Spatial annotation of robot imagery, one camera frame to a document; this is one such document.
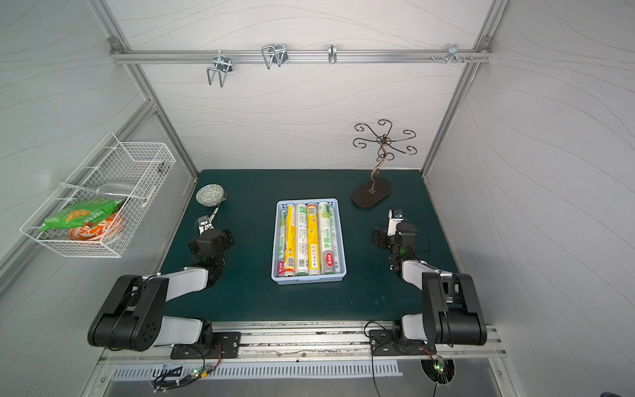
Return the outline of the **white green wrap roll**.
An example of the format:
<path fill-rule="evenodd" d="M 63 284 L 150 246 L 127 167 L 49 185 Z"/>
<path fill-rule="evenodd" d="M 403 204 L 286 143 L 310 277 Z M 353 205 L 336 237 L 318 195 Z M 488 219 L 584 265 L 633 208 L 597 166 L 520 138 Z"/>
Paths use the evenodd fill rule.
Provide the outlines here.
<path fill-rule="evenodd" d="M 297 276 L 309 274 L 309 237 L 308 237 L 308 209 L 304 203 L 296 205 L 297 211 Z"/>
<path fill-rule="evenodd" d="M 279 235 L 277 242 L 277 265 L 276 275 L 282 277 L 284 273 L 284 253 L 285 253 L 285 230 L 286 230 L 286 215 L 285 211 L 280 212 L 279 217 Z"/>

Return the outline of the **clear wrap roll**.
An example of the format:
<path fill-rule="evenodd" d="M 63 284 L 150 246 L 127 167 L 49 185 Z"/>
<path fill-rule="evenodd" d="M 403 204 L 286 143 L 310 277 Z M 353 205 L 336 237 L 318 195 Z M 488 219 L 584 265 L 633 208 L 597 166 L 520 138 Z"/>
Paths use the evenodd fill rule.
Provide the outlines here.
<path fill-rule="evenodd" d="M 317 204 L 321 271 L 323 275 L 335 273 L 335 248 L 332 239 L 333 216 L 331 206 L 322 201 Z"/>

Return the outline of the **yellow wrap roll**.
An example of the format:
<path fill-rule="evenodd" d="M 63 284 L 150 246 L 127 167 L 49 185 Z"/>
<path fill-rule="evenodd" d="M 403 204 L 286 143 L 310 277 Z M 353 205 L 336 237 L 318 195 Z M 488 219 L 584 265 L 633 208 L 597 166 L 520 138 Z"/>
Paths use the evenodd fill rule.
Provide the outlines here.
<path fill-rule="evenodd" d="M 315 203 L 307 206 L 308 234 L 309 234 L 309 275 L 318 276 L 320 270 L 319 236 L 318 236 L 318 207 Z"/>
<path fill-rule="evenodd" d="M 285 252 L 283 276 L 291 277 L 296 273 L 296 209 L 289 204 L 285 225 Z"/>

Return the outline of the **light blue plastic basket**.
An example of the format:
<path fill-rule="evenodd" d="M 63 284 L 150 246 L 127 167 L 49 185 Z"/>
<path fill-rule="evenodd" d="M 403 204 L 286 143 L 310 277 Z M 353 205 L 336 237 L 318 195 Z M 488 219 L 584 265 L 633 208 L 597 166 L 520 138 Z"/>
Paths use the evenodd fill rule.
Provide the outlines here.
<path fill-rule="evenodd" d="M 335 198 L 276 205 L 271 279 L 279 286 L 342 281 L 347 274 Z"/>

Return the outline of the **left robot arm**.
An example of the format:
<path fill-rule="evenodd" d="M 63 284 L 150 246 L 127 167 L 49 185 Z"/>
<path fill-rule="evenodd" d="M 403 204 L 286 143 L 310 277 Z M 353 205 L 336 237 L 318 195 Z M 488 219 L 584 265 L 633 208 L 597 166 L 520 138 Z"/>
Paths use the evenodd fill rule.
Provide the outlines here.
<path fill-rule="evenodd" d="M 210 353 L 216 347 L 211 322 L 167 316 L 165 306 L 213 287 L 223 274 L 224 253 L 234 244 L 229 229 L 210 228 L 189 243 L 193 266 L 169 274 L 119 277 L 89 327 L 89 345 L 135 352 L 185 345 Z"/>

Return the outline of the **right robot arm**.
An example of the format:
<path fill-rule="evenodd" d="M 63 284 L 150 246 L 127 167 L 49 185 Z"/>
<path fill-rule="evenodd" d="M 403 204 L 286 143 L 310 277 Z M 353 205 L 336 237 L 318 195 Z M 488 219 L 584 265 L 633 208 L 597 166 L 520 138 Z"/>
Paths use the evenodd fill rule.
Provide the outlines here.
<path fill-rule="evenodd" d="M 394 322 L 395 338 L 430 353 L 436 352 L 438 344 L 485 345 L 487 325 L 473 278 L 418 258 L 416 235 L 415 226 L 404 220 L 391 220 L 385 230 L 372 229 L 372 244 L 390 252 L 390 270 L 421 292 L 422 312 L 405 314 Z"/>

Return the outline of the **dark green table mat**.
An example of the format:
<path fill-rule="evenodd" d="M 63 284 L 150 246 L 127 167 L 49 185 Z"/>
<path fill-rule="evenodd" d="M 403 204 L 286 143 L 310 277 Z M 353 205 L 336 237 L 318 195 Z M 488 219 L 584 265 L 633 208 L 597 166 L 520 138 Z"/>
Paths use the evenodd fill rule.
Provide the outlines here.
<path fill-rule="evenodd" d="M 456 263 L 417 170 L 385 170 L 391 194 L 374 208 L 352 202 L 365 170 L 205 170 L 199 186 L 228 192 L 213 224 L 233 233 L 226 266 L 210 289 L 168 302 L 169 316 L 214 322 L 286 320 L 394 321 L 422 309 L 419 289 L 390 271 L 389 255 L 373 245 L 398 209 L 416 229 L 418 257 L 446 271 Z M 347 275 L 342 281 L 280 286 L 271 279 L 276 205 L 281 200 L 335 198 L 339 203 Z"/>

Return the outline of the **bronze jewelry tree stand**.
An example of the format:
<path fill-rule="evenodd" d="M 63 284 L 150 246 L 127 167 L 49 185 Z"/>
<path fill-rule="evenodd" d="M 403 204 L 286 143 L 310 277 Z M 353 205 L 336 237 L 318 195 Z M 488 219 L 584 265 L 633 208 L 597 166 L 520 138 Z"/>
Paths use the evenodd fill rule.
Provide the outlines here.
<path fill-rule="evenodd" d="M 416 132 L 404 129 L 402 132 L 403 137 L 393 139 L 390 135 L 394 126 L 393 122 L 388 119 L 380 119 L 377 124 L 380 127 L 387 127 L 387 131 L 379 134 L 365 122 L 359 122 L 354 127 L 357 132 L 370 132 L 374 137 L 373 139 L 356 137 L 353 140 L 355 148 L 366 149 L 369 143 L 376 143 L 379 146 L 376 155 L 376 165 L 370 172 L 369 180 L 352 192 L 352 202 L 359 208 L 372 208 L 390 195 L 392 185 L 387 179 L 379 177 L 379 173 L 386 162 L 395 158 L 395 152 L 402 155 L 416 155 L 418 153 L 418 149 L 413 145 L 407 145 L 404 149 L 399 149 L 395 146 L 396 143 L 415 139 L 417 137 Z"/>

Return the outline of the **orange snack bag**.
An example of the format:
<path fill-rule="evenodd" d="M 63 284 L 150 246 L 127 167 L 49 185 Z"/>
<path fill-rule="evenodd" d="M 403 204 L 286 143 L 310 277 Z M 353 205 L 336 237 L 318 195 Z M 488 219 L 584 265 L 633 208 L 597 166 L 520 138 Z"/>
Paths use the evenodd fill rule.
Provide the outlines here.
<path fill-rule="evenodd" d="M 68 237 L 71 241 L 109 243 L 116 240 L 123 230 L 123 216 L 113 213 L 101 223 L 72 228 Z"/>

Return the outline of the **double metal hook left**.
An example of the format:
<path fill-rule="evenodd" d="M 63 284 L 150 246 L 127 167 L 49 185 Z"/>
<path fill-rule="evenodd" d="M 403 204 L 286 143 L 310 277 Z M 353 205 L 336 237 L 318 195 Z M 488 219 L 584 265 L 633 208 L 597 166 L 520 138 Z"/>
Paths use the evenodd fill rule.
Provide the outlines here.
<path fill-rule="evenodd" d="M 207 69 L 208 84 L 216 80 L 221 88 L 224 87 L 228 74 L 233 71 L 232 60 L 221 51 L 213 58 L 213 65 Z"/>

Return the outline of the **double metal hook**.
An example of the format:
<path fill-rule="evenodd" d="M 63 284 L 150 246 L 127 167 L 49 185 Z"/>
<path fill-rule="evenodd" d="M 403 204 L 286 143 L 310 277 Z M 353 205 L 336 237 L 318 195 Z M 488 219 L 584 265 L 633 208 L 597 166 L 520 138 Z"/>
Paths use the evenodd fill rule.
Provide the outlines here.
<path fill-rule="evenodd" d="M 264 59 L 267 69 L 271 69 L 273 65 L 279 67 L 289 59 L 288 51 L 285 45 L 271 44 L 261 48 L 261 55 Z"/>
<path fill-rule="evenodd" d="M 207 69 L 208 84 L 216 80 L 221 88 L 224 87 L 228 74 L 233 71 L 232 60 L 221 51 L 213 58 L 213 65 Z"/>

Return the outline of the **metal hook right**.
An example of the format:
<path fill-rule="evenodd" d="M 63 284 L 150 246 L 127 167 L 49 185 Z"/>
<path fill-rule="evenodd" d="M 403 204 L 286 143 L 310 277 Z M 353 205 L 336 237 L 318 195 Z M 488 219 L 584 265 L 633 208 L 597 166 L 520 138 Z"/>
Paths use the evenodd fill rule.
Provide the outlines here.
<path fill-rule="evenodd" d="M 459 48 L 456 44 L 451 45 L 444 56 L 430 56 L 432 62 L 444 62 L 445 64 L 466 64 L 472 63 L 475 59 L 473 56 L 461 56 Z"/>

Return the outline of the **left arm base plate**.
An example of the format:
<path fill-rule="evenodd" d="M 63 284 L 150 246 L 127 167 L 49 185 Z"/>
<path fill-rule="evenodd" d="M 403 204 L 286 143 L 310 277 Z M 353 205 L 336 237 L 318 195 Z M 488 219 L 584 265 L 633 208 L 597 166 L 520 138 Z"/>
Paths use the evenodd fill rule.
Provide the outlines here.
<path fill-rule="evenodd" d="M 175 345 L 172 360 L 233 359 L 237 358 L 241 342 L 240 332 L 214 332 L 204 334 L 194 344 Z"/>

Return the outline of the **aluminium front rail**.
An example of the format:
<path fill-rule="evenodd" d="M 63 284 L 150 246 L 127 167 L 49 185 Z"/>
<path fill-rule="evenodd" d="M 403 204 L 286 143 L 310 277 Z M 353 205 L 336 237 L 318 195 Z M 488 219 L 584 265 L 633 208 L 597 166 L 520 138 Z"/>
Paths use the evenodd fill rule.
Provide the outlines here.
<path fill-rule="evenodd" d="M 238 356 L 223 362 L 308 362 L 328 360 L 370 359 L 367 330 L 392 331 L 390 322 L 365 325 L 367 321 L 283 321 L 283 322 L 217 322 L 214 332 L 240 332 Z M 507 358 L 507 352 L 493 325 L 488 325 L 487 342 L 483 346 L 436 345 L 444 358 Z M 104 351 L 99 364 L 142 364 L 169 362 L 170 347 L 154 347 L 145 352 Z M 398 356 L 428 359 L 425 356 Z"/>

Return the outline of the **aluminium rail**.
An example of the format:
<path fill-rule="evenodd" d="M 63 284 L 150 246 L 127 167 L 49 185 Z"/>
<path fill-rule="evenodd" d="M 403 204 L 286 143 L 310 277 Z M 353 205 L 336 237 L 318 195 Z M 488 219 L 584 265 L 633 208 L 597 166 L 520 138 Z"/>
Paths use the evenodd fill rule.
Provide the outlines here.
<path fill-rule="evenodd" d="M 240 332 L 238 356 L 223 362 L 308 362 L 328 360 L 370 359 L 367 330 L 392 331 L 390 322 L 365 325 L 367 321 L 283 321 L 283 322 L 217 322 L 214 332 Z M 436 345 L 444 358 L 507 358 L 507 352 L 493 325 L 488 325 L 487 342 L 483 346 Z M 99 364 L 142 364 L 169 362 L 170 347 L 154 347 L 145 352 L 104 351 Z M 428 359 L 425 356 L 398 356 Z"/>
<path fill-rule="evenodd" d="M 287 50 L 289 65 L 330 65 L 327 48 L 318 50 Z M 235 66 L 262 65 L 264 59 L 260 50 L 221 51 Z M 423 64 L 432 62 L 430 56 L 444 56 L 441 50 L 344 50 L 337 48 L 336 65 L 362 64 Z M 211 65 L 218 51 L 126 51 L 112 53 L 114 62 L 120 65 Z M 473 56 L 473 63 L 490 61 L 491 51 L 459 50 L 461 56 Z"/>

